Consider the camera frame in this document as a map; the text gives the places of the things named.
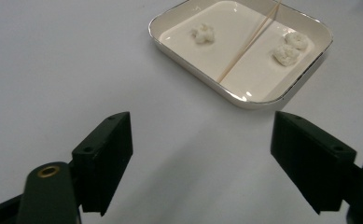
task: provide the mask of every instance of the white flower-shaped object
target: white flower-shaped object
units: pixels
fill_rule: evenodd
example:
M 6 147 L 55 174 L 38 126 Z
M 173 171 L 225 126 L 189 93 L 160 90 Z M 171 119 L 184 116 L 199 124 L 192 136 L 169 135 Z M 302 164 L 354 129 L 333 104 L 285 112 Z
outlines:
M 290 66 L 297 61 L 300 52 L 290 45 L 283 44 L 273 51 L 273 56 L 280 64 Z
M 307 46 L 309 45 L 307 36 L 299 32 L 286 34 L 286 42 L 288 45 L 296 49 L 306 49 Z
M 202 23 L 199 27 L 192 29 L 192 34 L 195 36 L 195 41 L 198 44 L 204 42 L 214 42 L 214 29 L 206 23 Z

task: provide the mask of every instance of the table surface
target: table surface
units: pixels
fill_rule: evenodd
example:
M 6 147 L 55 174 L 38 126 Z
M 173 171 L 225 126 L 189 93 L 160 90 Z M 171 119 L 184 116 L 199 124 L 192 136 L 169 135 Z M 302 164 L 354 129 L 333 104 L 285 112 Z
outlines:
M 134 155 L 104 217 L 83 223 L 345 223 L 317 215 L 270 154 L 275 109 L 358 151 L 363 164 L 363 0 L 286 0 L 334 34 L 280 108 L 236 107 L 164 56 L 148 24 L 179 0 L 0 0 L 0 203 L 104 118 L 130 111 Z

